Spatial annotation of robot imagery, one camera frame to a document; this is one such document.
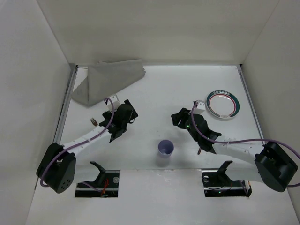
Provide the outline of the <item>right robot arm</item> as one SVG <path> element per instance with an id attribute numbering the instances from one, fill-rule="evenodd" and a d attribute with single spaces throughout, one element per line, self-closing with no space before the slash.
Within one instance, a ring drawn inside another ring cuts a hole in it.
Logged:
<path id="1" fill-rule="evenodd" d="M 209 129 L 200 114 L 182 108 L 172 114 L 172 123 L 187 130 L 201 150 L 215 155 L 225 155 L 242 160 L 239 164 L 225 161 L 216 171 L 221 182 L 227 186 L 235 181 L 248 180 L 264 183 L 277 192 L 284 192 L 298 170 L 296 163 L 275 141 L 257 140 L 255 143 L 237 142 Z"/>

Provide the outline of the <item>brown wooden fork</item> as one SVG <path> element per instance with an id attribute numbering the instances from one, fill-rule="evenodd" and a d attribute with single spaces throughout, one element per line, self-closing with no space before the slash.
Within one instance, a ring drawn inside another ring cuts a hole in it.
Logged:
<path id="1" fill-rule="evenodd" d="M 94 126 L 98 126 L 98 122 L 94 118 L 91 118 L 90 121 Z"/>

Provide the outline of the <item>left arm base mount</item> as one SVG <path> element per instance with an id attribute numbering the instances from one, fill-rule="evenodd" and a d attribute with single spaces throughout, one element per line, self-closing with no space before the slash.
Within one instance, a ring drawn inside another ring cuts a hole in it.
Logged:
<path id="1" fill-rule="evenodd" d="M 76 198 L 117 198 L 119 193 L 119 170 L 107 170 L 91 161 L 75 169 Z"/>

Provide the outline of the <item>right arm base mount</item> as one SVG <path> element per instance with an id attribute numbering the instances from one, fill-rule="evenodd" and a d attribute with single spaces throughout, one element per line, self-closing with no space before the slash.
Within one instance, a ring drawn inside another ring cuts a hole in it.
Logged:
<path id="1" fill-rule="evenodd" d="M 217 169 L 202 170 L 202 183 L 205 197 L 250 197 L 252 188 L 246 180 L 232 181 L 226 170 L 232 161 L 225 161 Z"/>

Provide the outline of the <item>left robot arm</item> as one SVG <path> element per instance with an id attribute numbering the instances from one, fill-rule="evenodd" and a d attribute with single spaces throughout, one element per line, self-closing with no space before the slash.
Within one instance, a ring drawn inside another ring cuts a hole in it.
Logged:
<path id="1" fill-rule="evenodd" d="M 129 100 L 120 103 L 116 96 L 111 96 L 105 98 L 105 104 L 108 111 L 103 113 L 104 121 L 92 131 L 69 143 L 60 145 L 54 142 L 48 146 L 36 172 L 40 186 L 60 194 L 75 182 L 101 194 L 105 192 L 109 185 L 105 168 L 95 161 L 79 165 L 77 158 L 96 152 L 121 137 L 138 117 Z"/>

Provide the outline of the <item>lilac plastic cup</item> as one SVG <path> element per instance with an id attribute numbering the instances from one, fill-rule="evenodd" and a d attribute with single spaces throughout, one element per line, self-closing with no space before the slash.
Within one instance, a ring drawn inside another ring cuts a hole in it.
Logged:
<path id="1" fill-rule="evenodd" d="M 157 165 L 160 167 L 167 166 L 170 162 L 173 151 L 174 144 L 171 141 L 160 141 L 157 147 Z"/>

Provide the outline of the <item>grey cloth placemat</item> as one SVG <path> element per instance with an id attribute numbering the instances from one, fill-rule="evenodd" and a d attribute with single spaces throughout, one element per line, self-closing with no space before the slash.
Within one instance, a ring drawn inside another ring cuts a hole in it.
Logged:
<path id="1" fill-rule="evenodd" d="M 87 77 L 73 91 L 71 98 L 91 107 L 145 76 L 142 60 L 99 63 L 87 66 Z"/>

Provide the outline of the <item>white plate green red rim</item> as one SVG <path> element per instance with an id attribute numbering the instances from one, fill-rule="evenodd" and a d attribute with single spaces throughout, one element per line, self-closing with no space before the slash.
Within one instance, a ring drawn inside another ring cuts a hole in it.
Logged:
<path id="1" fill-rule="evenodd" d="M 205 103 L 208 111 L 222 120 L 230 120 L 240 111 L 238 99 L 226 90 L 212 91 L 207 95 Z"/>

